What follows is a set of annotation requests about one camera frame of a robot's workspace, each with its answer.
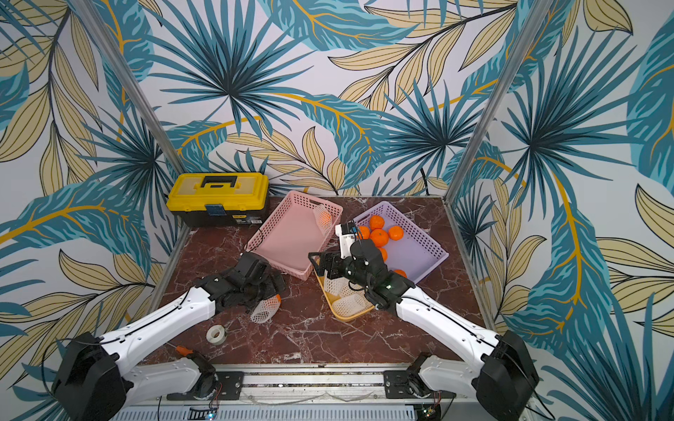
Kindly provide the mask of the white foam net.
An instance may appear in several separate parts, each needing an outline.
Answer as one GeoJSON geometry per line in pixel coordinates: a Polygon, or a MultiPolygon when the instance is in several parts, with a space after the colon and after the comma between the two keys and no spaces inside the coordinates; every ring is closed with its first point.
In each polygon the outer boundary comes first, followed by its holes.
{"type": "Polygon", "coordinates": [[[333,312],[341,318],[351,318],[370,309],[372,304],[364,296],[354,294],[339,298],[332,304],[333,312]]]}
{"type": "Polygon", "coordinates": [[[326,277],[323,283],[323,289],[326,293],[337,296],[337,298],[345,298],[352,293],[352,290],[349,289],[349,280],[345,277],[336,279],[329,279],[326,277]]]}

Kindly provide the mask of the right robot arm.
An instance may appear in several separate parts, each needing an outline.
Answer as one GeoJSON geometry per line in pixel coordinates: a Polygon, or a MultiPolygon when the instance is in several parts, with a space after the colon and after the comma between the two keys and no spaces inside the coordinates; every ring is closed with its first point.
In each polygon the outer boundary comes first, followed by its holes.
{"type": "Polygon", "coordinates": [[[347,254],[310,253],[308,258],[317,275],[359,286],[377,309],[421,328],[464,361],[465,368],[457,369],[433,354],[422,354],[407,368],[405,393],[426,398],[450,392],[477,400],[494,419],[521,417],[540,377],[516,333],[495,333],[440,305],[388,268],[371,240],[355,241],[347,254]]]}

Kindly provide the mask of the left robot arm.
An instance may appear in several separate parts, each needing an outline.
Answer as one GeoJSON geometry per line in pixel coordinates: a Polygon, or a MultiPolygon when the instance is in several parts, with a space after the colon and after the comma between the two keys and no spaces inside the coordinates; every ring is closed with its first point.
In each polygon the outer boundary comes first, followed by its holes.
{"type": "Polygon", "coordinates": [[[213,400],[222,382],[202,354],[146,367],[140,362],[224,310],[254,310],[285,288],[281,273],[265,258],[242,254],[233,268],[196,280],[180,298],[132,324],[69,340],[51,394],[72,420],[110,420],[129,405],[171,394],[213,400]]]}

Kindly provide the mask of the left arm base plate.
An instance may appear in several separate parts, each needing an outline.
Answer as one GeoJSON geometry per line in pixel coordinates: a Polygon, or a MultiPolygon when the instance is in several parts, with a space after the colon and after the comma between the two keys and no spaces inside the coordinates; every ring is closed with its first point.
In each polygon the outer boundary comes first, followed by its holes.
{"type": "Polygon", "coordinates": [[[184,393],[168,394],[167,398],[170,401],[238,401],[243,380],[242,371],[218,371],[212,380],[199,380],[193,389],[184,393]]]}

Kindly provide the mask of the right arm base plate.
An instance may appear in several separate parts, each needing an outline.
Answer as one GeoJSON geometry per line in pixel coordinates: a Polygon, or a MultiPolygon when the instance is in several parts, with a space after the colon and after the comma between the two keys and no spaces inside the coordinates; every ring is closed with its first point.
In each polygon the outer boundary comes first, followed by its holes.
{"type": "Polygon", "coordinates": [[[406,369],[386,370],[383,373],[384,392],[387,399],[427,399],[427,398],[453,398],[456,393],[449,391],[431,391],[416,374],[409,373],[406,369]]]}

